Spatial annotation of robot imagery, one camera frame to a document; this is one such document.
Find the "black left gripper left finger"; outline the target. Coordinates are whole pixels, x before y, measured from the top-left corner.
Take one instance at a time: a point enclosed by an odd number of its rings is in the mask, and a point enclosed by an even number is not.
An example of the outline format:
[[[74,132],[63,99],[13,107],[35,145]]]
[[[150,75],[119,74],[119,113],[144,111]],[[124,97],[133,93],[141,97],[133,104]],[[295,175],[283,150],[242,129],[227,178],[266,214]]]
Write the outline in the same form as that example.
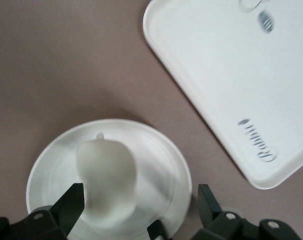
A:
[[[84,208],[84,185],[74,183],[48,209],[36,210],[14,224],[0,217],[0,240],[68,240]]]

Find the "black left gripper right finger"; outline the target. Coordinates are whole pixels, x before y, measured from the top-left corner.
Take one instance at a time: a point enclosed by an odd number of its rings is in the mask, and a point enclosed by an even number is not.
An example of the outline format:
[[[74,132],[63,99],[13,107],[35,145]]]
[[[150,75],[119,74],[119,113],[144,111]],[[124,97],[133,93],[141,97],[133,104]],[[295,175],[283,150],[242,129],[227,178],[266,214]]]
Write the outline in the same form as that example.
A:
[[[302,240],[283,221],[263,219],[254,225],[233,211],[223,211],[207,184],[198,185],[197,204],[203,228],[191,240]]]

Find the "white round plate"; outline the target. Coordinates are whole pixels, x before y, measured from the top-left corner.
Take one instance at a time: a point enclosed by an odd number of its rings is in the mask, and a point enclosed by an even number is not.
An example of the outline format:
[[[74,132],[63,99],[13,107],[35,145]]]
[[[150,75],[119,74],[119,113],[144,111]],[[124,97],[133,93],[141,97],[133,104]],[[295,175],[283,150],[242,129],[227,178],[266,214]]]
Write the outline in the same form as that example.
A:
[[[132,120],[102,119],[76,126],[57,137],[40,154],[29,174],[26,206],[29,212],[53,205],[79,182],[76,150],[103,133],[131,151],[137,170],[137,205],[125,222],[93,229],[81,216],[68,240],[150,240],[147,228],[160,220],[169,237],[180,228],[189,210],[192,179],[179,149],[156,129]]]

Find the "white steamed bun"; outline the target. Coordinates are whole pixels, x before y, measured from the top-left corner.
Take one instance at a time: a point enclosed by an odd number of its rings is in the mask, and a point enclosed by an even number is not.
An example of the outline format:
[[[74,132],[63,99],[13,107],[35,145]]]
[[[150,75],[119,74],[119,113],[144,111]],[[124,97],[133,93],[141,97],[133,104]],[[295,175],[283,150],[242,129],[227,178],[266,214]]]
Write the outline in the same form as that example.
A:
[[[105,139],[100,132],[77,148],[76,169],[84,186],[83,215],[91,225],[109,228],[133,214],[137,205],[137,168],[123,143]]]

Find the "cream rectangular rabbit tray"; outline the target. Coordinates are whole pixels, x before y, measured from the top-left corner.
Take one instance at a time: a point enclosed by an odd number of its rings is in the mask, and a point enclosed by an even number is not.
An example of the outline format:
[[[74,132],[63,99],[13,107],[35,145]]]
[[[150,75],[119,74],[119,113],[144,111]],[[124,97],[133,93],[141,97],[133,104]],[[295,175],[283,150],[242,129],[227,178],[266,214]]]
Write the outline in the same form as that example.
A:
[[[151,0],[143,34],[253,187],[303,166],[303,0]]]

